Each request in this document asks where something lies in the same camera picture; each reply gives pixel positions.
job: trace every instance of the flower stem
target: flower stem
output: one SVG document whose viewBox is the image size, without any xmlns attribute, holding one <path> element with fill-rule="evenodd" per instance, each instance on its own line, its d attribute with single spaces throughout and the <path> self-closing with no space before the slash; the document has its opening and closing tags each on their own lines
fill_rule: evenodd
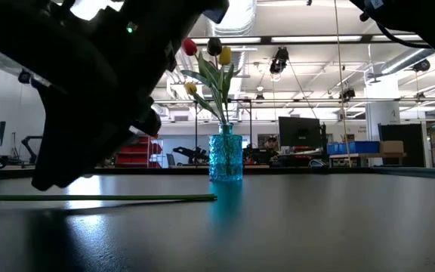
<svg viewBox="0 0 435 272">
<path fill-rule="evenodd" d="M 156 201 L 156 200 L 216 200 L 214 194 L 162 196 L 77 196 L 77 195 L 0 195 L 0 201 Z"/>
</svg>

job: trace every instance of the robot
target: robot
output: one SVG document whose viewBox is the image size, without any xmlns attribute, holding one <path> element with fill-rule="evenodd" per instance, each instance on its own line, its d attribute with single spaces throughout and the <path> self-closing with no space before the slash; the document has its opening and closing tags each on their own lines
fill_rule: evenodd
<svg viewBox="0 0 435 272">
<path fill-rule="evenodd" d="M 361 21 L 372 18 L 386 37 L 412 48 L 435 49 L 435 0 L 350 0 L 363 11 Z M 427 44 L 396 38 L 387 29 L 413 32 Z"/>
<path fill-rule="evenodd" d="M 32 185 L 66 187 L 135 136 L 157 134 L 150 94 L 201 14 L 220 23 L 227 0 L 114 0 L 92 20 L 76 0 L 0 0 L 0 52 L 31 78 L 46 112 Z"/>
</svg>

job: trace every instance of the glass vase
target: glass vase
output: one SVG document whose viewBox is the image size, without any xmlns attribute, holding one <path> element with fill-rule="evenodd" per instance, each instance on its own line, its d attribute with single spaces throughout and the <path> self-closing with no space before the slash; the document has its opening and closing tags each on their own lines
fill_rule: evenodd
<svg viewBox="0 0 435 272">
<path fill-rule="evenodd" d="M 219 124 L 219 134 L 209 137 L 209 177 L 212 182 L 242 181 L 242 136 L 233 124 Z"/>
</svg>

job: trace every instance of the workbench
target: workbench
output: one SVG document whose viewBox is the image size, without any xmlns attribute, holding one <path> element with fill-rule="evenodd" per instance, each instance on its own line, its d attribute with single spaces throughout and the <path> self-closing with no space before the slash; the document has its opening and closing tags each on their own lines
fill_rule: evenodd
<svg viewBox="0 0 435 272">
<path fill-rule="evenodd" d="M 405 153 L 354 153 L 350 154 L 351 159 L 357 159 L 357 167 L 369 167 L 368 159 L 371 158 L 398 158 L 399 165 L 403 164 L 403 158 L 406 156 Z M 345 159 L 348 160 L 347 154 L 342 155 L 330 155 L 330 167 L 334 167 L 334 159 Z"/>
<path fill-rule="evenodd" d="M 0 180 L 0 193 L 35 190 L 21 178 Z M 0 202 L 1 272 L 435 271 L 435 178 L 245 175 L 229 187 L 207 175 L 104 175 L 44 194 L 58 193 L 217 201 Z"/>
</svg>

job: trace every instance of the person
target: person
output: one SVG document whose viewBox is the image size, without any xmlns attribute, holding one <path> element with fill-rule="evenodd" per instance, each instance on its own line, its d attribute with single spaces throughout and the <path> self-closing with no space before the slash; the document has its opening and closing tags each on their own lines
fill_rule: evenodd
<svg viewBox="0 0 435 272">
<path fill-rule="evenodd" d="M 267 161 L 277 160 L 278 153 L 276 152 L 276 147 L 278 145 L 278 140 L 275 137 L 269 137 L 264 142 L 264 148 L 266 149 Z"/>
</svg>

